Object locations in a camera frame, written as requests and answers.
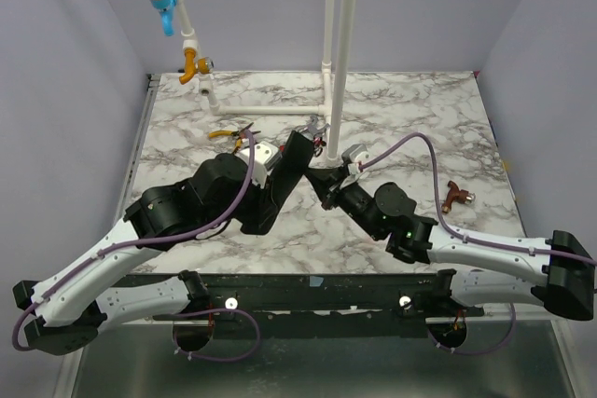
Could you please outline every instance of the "tabletop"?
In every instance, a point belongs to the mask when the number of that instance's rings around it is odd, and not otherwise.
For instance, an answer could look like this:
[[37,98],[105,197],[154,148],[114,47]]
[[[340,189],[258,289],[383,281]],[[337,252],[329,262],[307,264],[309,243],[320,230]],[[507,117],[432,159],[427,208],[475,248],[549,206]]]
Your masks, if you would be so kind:
[[[323,101],[323,86],[321,74],[315,72],[220,72],[215,74],[215,94],[229,105],[315,105]],[[283,144],[290,131],[307,119],[213,116],[198,93],[196,79],[181,86],[178,74],[164,74],[130,202],[147,188],[180,181],[206,159],[229,152],[233,141],[208,140],[210,131],[233,130],[255,121],[253,129],[261,131],[261,140]],[[505,236],[523,235],[472,73],[348,75],[340,151],[365,144],[377,156],[413,131],[427,134],[434,144],[440,194],[446,194],[446,184],[453,180],[477,196],[471,205],[455,204],[449,223]],[[435,216],[431,159],[422,142],[410,141],[359,182],[370,194],[383,183],[396,182],[417,201],[417,214]],[[401,263],[384,249],[382,241],[373,241],[342,211],[324,211],[303,179],[268,235],[243,235],[239,223],[233,222],[222,235],[178,244],[136,272],[411,273],[439,268]]]

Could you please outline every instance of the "gray wall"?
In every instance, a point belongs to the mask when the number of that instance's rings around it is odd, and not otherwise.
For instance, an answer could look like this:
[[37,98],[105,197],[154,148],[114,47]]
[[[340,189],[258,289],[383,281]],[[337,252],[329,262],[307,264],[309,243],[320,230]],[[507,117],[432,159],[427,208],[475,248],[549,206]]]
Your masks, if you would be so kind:
[[[597,0],[522,0],[479,78],[530,235],[573,232],[597,258]],[[597,390],[597,322],[575,323]]]
[[48,397],[61,359],[12,349],[10,290],[110,226],[146,77],[107,0],[5,0],[0,55],[0,395]]
[[[182,65],[148,0],[109,0],[147,71]],[[357,0],[352,70],[476,70],[520,0]],[[324,0],[185,0],[216,67],[313,69]]]

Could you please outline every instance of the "copper pipe fitting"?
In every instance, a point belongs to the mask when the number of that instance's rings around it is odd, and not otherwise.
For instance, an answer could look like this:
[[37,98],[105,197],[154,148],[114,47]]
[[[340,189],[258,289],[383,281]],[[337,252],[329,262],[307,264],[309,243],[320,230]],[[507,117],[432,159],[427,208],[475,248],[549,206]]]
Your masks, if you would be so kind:
[[444,203],[441,204],[442,213],[448,214],[451,210],[451,204],[454,201],[460,202],[461,204],[470,204],[475,201],[474,193],[470,193],[467,190],[461,190],[454,181],[449,181],[448,187],[450,188],[450,191],[448,192]]

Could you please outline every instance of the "blue faucet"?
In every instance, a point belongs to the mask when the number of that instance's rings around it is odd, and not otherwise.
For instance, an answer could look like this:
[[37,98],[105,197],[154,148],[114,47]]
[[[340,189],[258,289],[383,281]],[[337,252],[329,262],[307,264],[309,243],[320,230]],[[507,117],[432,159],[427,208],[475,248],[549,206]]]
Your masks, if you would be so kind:
[[161,26],[164,29],[164,34],[167,36],[174,35],[174,28],[172,21],[174,18],[174,7],[176,7],[177,0],[151,0],[151,5],[160,12]]

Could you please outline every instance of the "pliers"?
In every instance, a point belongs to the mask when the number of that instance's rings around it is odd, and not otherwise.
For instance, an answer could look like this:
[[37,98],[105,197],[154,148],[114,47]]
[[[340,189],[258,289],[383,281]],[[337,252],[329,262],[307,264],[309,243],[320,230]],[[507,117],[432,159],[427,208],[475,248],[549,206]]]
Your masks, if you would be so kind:
[[[214,139],[215,137],[220,137],[222,135],[229,136],[229,137],[236,137],[234,149],[232,150],[232,154],[235,154],[241,149],[241,146],[243,146],[243,139],[245,137],[244,132],[246,130],[248,130],[249,128],[251,128],[254,123],[255,122],[251,122],[248,125],[246,125],[245,127],[240,128],[239,130],[215,130],[214,132],[210,132],[209,134],[207,134],[207,137],[210,139]],[[251,132],[253,133],[253,135],[255,135],[255,134],[259,134],[261,131],[253,130]]]

